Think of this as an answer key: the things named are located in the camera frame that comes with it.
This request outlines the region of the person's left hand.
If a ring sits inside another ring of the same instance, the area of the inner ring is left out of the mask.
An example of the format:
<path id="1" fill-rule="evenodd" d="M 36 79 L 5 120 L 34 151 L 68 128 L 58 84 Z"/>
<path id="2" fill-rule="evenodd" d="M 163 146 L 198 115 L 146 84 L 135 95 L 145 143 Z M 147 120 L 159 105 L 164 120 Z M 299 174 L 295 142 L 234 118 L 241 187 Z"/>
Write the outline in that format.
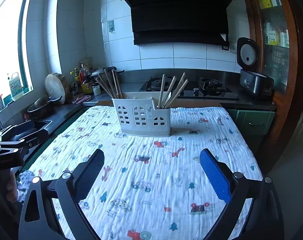
<path id="1" fill-rule="evenodd" d="M 12 170 L 9 171 L 9 177 L 6 182 L 6 199 L 11 203 L 17 202 L 17 185 L 15 174 Z"/>

